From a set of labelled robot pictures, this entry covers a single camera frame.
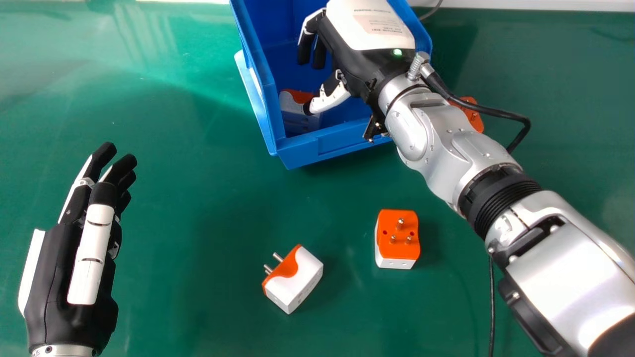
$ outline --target robotic hand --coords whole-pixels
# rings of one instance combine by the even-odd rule
[[[115,329],[119,219],[137,165],[127,154],[98,180],[116,153],[112,143],[99,147],[71,186],[57,225],[33,233],[18,294],[33,357],[99,355]]]
[[[474,228],[504,273],[498,291],[546,356],[635,356],[635,261],[561,196],[527,177],[510,152],[525,117],[461,101],[386,0],[330,0],[304,21],[298,62],[334,72],[306,114],[361,97],[364,138],[390,135],[404,164]],[[449,104],[517,120],[507,150]]]

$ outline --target green table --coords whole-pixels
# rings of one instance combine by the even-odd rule
[[[632,15],[441,10],[427,27],[458,94],[533,118],[515,154],[526,171],[633,251]],[[33,228],[51,227],[111,140],[139,167],[104,356],[485,356],[483,242],[391,144],[285,170],[239,49],[228,6],[0,3],[0,355],[26,355],[17,290]],[[486,130],[506,143],[517,127]],[[412,271],[375,266],[382,208],[418,213]],[[297,243],[324,277],[287,316],[262,294],[262,264]],[[498,306],[497,355],[537,356]]]

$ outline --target blue plastic bin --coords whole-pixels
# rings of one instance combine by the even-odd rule
[[[432,41],[406,0],[389,0],[417,39],[417,50],[432,50]],[[334,158],[372,145],[362,137],[370,109],[359,98],[322,114],[319,129],[294,135],[285,132],[278,93],[284,89],[314,93],[331,74],[330,59],[323,70],[296,63],[297,41],[304,18],[326,0],[231,0],[243,50],[235,59],[269,154],[287,169]]]

